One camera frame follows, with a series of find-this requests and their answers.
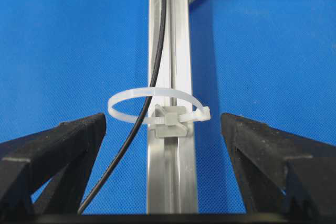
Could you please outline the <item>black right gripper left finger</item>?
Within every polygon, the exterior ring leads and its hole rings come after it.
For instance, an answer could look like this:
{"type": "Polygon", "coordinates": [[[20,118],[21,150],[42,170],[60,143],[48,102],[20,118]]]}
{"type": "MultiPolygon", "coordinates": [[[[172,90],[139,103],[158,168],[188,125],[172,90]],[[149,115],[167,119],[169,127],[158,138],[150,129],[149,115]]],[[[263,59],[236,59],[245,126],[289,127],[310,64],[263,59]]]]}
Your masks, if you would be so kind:
{"type": "Polygon", "coordinates": [[[1,143],[1,215],[76,214],[105,133],[98,113],[1,143]]]}

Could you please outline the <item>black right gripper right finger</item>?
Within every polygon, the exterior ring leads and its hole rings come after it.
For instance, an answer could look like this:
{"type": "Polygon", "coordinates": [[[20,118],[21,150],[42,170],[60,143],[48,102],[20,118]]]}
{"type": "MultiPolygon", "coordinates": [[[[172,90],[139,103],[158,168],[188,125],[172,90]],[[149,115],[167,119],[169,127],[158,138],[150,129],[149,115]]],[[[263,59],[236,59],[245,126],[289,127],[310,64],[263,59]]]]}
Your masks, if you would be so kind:
{"type": "Polygon", "coordinates": [[[335,146],[230,113],[221,126],[248,213],[335,214],[335,146]]]}

